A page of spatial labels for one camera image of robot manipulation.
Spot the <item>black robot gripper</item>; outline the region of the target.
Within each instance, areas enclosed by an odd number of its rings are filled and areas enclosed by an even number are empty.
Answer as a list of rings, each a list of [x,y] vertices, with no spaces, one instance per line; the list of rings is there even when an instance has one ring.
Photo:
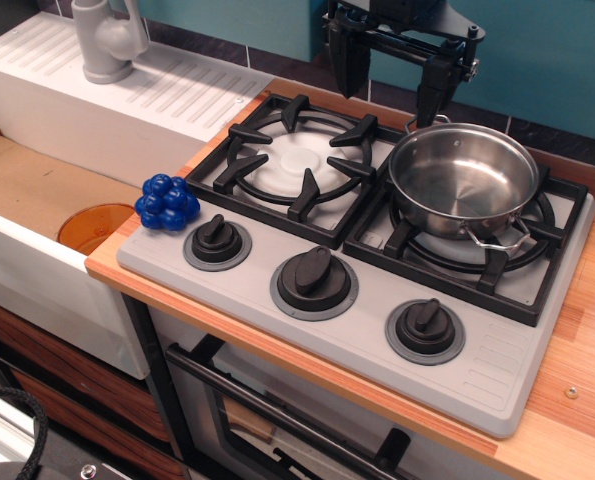
[[[345,98],[368,82],[371,51],[422,65],[417,128],[452,101],[462,65],[477,63],[485,31],[447,1],[330,1],[325,17],[337,88]]]

